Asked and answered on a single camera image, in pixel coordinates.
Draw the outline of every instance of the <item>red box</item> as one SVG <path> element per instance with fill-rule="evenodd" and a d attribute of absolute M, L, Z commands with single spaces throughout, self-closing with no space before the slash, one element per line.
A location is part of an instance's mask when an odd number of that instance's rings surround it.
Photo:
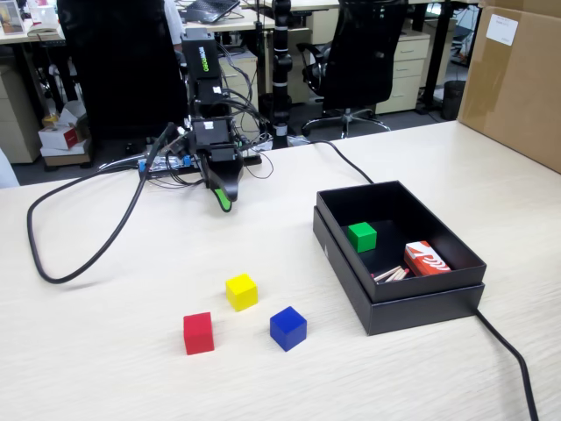
<path fill-rule="evenodd" d="M 78 133 L 74 127 L 52 125 L 39 131 L 43 147 L 67 151 L 78 143 Z"/>
<path fill-rule="evenodd" d="M 214 351 L 210 313 L 185 316 L 183 318 L 183 338 L 187 355 Z"/>
<path fill-rule="evenodd" d="M 438 275 L 451 271 L 426 241 L 405 245 L 405 262 L 417 276 Z"/>

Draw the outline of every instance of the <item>trash bin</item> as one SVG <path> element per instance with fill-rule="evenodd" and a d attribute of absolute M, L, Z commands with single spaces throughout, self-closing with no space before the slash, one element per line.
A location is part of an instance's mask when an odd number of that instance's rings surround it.
<path fill-rule="evenodd" d="M 444 120 L 458 118 L 464 88 L 465 81 L 450 81 L 444 84 L 444 100 L 442 101 L 442 118 Z"/>

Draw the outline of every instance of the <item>blue cube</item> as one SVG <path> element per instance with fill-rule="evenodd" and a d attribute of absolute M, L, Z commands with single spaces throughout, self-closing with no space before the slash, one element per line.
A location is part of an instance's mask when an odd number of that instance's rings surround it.
<path fill-rule="evenodd" d="M 271 317 L 271 338 L 285 351 L 305 340 L 307 330 L 308 322 L 292 307 Z"/>

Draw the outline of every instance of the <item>green cube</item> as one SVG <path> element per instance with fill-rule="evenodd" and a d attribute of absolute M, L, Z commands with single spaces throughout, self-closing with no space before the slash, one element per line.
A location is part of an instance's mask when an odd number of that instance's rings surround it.
<path fill-rule="evenodd" d="M 361 222 L 349 226 L 347 237 L 357 253 L 363 253 L 376 248 L 378 233 L 367 222 Z"/>

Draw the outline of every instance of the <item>light wood tabletop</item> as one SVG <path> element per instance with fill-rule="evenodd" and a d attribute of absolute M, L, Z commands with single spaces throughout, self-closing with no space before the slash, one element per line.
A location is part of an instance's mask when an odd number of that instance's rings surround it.
<path fill-rule="evenodd" d="M 486 262 L 479 309 L 526 358 L 542 421 L 558 420 L 561 175 L 456 122 L 337 145 Z M 33 266 L 25 215 L 63 182 L 0 190 L 0 419 L 529 419 L 515 359 L 476 318 L 365 335 L 312 232 L 318 190 L 365 181 L 326 145 L 267 155 L 273 175 L 245 172 L 230 214 L 201 186 L 146 185 L 109 251 L 59 286 Z M 105 175 L 38 207 L 50 275 L 100 247 L 137 183 Z M 242 273 L 259 303 L 237 313 L 224 282 Z M 285 353 L 269 318 L 289 305 L 308 338 Z M 187 356 L 182 318 L 204 311 L 216 350 Z"/>
<path fill-rule="evenodd" d="M 464 4 L 478 4 L 480 0 L 458 0 L 459 3 Z M 443 3 L 444 0 L 409 0 L 409 4 L 433 4 Z M 255 0 L 245 1 L 245 6 L 255 5 Z M 259 0 L 259 4 L 264 4 L 267 7 L 273 7 L 273 0 Z M 291 11 L 322 11 L 326 9 L 334 9 L 339 7 L 338 0 L 291 0 Z"/>
<path fill-rule="evenodd" d="M 189 22 L 184 25 L 185 28 L 206 28 L 208 32 L 228 32 L 228 31 L 250 31 L 255 29 L 255 21 L 257 20 L 257 13 L 249 9 L 243 9 L 239 12 L 242 18 L 238 18 L 235 15 L 218 21 L 214 24 L 197 24 L 195 22 Z M 274 20 L 267 18 L 265 16 L 260 16 L 259 20 L 263 22 L 263 29 L 273 29 Z M 0 32 L 0 45 L 7 44 L 20 44 L 23 42 L 38 42 L 43 41 L 60 41 L 62 38 L 58 35 L 32 35 L 28 36 L 27 32 L 31 29 L 33 22 L 31 19 L 26 19 L 24 21 L 24 33 L 16 34 L 6 34 Z"/>

